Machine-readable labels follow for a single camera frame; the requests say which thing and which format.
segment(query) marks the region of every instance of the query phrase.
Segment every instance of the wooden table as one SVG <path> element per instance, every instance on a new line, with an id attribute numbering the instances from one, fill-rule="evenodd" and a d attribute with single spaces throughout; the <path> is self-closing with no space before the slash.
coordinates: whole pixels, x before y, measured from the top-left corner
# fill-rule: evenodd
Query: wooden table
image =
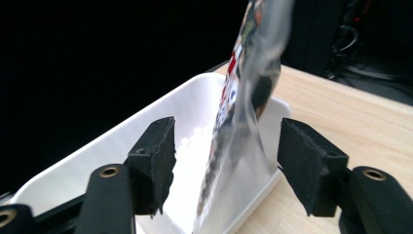
<path id="1" fill-rule="evenodd" d="M 225 74 L 227 65 L 215 72 Z M 397 179 L 413 198 L 413 107 L 287 66 L 273 93 L 350 157 Z M 335 217 L 307 216 L 283 177 L 237 233 L 340 233 Z"/>

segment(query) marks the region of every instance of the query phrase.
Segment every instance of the white tray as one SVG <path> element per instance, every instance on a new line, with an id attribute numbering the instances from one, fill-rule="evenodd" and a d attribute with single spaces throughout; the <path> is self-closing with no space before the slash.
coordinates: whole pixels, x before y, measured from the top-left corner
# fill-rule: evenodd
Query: white tray
<path id="1" fill-rule="evenodd" d="M 67 202 L 86 191 L 90 174 L 98 167 L 124 163 L 136 141 L 155 120 L 175 118 L 176 165 L 174 180 L 164 204 L 164 214 L 136 216 L 137 233 L 191 233 L 202 179 L 204 177 L 212 127 L 225 76 L 203 73 L 138 111 L 102 136 L 52 165 L 27 182 L 11 203 L 29 205 L 34 215 Z M 259 128 L 268 155 L 277 156 L 282 117 L 290 117 L 284 101 L 272 97 Z M 197 155 L 188 156 L 196 151 Z M 269 182 L 246 210 L 228 223 L 235 232 L 281 178 L 276 169 Z"/>

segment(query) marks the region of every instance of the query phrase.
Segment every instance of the plastic bag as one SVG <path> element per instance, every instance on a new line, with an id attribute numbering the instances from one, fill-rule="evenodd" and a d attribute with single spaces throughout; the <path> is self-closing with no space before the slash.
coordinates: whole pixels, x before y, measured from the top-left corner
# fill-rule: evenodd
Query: plastic bag
<path id="1" fill-rule="evenodd" d="M 292 1 L 249 0 L 226 74 L 194 233 L 226 233 L 277 169 L 257 122 L 281 71 Z"/>

